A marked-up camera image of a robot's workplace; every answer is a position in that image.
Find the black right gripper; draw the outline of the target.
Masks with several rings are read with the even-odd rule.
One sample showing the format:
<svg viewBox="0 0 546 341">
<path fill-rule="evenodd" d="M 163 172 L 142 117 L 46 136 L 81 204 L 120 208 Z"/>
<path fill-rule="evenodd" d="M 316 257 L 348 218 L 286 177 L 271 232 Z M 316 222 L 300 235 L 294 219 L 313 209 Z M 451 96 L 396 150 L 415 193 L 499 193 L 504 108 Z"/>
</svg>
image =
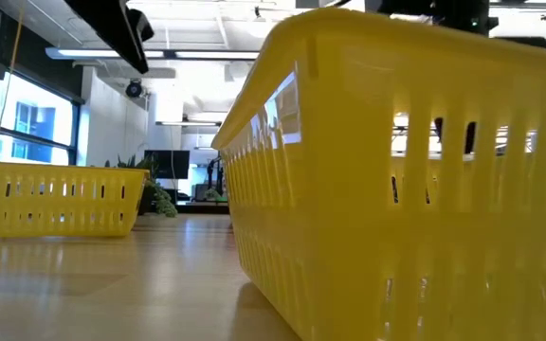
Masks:
<svg viewBox="0 0 546 341">
<path fill-rule="evenodd" d="M 365 0 L 365 10 L 385 15 L 411 15 L 430 17 L 435 25 L 484 36 L 499 24 L 497 17 L 489 16 L 488 0 Z M 434 119 L 435 134 L 443 140 L 442 117 Z M 473 152 L 477 123 L 467 124 L 464 154 Z"/>
</svg>

